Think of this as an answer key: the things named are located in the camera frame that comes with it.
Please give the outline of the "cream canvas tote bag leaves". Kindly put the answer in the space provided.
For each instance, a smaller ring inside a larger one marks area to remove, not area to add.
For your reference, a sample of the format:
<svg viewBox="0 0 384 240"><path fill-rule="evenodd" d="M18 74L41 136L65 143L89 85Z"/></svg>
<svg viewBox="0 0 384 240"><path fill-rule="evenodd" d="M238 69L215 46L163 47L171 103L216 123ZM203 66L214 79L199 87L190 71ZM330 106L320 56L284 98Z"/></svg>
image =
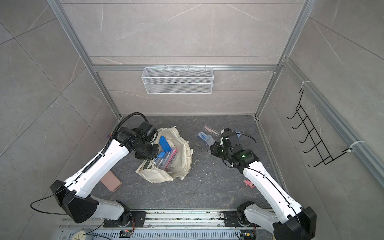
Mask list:
<svg viewBox="0 0 384 240"><path fill-rule="evenodd" d="M161 136L166 138L172 149L177 148L179 151L166 170L163 170L163 165L167 152L164 152L159 145ZM193 149L190 148L189 142L180 136L176 127L173 127L159 129L155 144L159 146L158 156L154 160L143 161L136 169L136 174L152 184L170 182L174 179L183 180L192 167Z"/></svg>

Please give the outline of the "clear case pink compass set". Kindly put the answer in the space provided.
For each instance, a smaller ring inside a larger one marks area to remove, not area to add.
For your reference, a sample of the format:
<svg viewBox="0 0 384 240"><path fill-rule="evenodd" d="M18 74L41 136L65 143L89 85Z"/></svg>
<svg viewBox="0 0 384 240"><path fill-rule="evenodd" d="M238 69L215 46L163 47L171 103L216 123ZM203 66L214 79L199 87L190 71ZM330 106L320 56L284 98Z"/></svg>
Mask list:
<svg viewBox="0 0 384 240"><path fill-rule="evenodd" d="M214 137L218 137L220 135L220 132L218 132L217 130L211 128L210 126L208 125L204 125L203 129L209 133L210 135L214 136Z"/></svg>

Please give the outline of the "blue clear pencil case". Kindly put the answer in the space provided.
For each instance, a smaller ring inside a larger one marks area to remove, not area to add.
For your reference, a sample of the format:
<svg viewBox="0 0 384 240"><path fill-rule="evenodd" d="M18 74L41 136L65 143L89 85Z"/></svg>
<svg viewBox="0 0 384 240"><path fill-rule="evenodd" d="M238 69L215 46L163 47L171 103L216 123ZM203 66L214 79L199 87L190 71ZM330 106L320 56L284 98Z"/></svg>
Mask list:
<svg viewBox="0 0 384 240"><path fill-rule="evenodd" d="M198 137L204 141L209 147L212 146L214 143L215 143L215 140L214 138L209 135L209 134L206 134L204 132L199 132L198 133Z"/></svg>

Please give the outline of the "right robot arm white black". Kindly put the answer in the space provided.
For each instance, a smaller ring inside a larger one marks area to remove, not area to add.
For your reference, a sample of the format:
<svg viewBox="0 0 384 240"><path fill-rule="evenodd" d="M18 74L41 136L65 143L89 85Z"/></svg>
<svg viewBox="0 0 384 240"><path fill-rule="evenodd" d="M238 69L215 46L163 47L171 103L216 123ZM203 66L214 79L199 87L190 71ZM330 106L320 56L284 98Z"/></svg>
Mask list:
<svg viewBox="0 0 384 240"><path fill-rule="evenodd" d="M220 141L211 145L211 154L237 169L259 190L273 211L267 211L251 201L237 207L240 225L251 224L272 233L277 240L311 240L316 235L317 214L304 208L270 176L263 163L251 150L245 150L240 133L226 128Z"/></svg>

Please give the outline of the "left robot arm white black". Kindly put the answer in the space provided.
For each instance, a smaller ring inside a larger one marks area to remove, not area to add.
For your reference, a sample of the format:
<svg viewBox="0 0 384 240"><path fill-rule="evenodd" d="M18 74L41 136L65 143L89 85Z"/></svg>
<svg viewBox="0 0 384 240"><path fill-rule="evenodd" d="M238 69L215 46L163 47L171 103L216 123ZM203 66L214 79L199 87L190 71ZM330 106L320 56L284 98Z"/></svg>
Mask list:
<svg viewBox="0 0 384 240"><path fill-rule="evenodd" d="M130 153L139 160L154 160L159 147L154 143L158 130L139 112L121 120L111 133L104 148L83 168L64 182L51 184L52 197L75 223L101 218L125 227L132 221L130 208L121 201L107 201L92 196L97 183Z"/></svg>

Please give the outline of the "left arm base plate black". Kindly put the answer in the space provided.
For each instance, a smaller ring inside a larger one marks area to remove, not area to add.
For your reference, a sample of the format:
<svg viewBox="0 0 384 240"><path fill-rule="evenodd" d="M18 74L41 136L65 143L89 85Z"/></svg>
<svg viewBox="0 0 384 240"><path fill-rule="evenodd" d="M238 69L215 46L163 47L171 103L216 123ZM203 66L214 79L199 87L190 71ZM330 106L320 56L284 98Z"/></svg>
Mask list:
<svg viewBox="0 0 384 240"><path fill-rule="evenodd" d="M116 221L105 220L104 228L142 228L146 220L147 212L145 211L130 211L123 213L123 215Z"/></svg>

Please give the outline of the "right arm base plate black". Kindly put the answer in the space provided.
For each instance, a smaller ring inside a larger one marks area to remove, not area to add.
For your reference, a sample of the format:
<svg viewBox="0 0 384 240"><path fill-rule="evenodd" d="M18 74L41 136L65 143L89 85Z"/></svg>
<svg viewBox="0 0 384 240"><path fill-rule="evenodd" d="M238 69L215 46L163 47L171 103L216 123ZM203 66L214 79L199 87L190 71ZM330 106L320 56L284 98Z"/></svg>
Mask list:
<svg viewBox="0 0 384 240"><path fill-rule="evenodd" d="M220 218L224 220L225 227L236 227L237 225L247 227L250 225L241 211L222 211Z"/></svg>

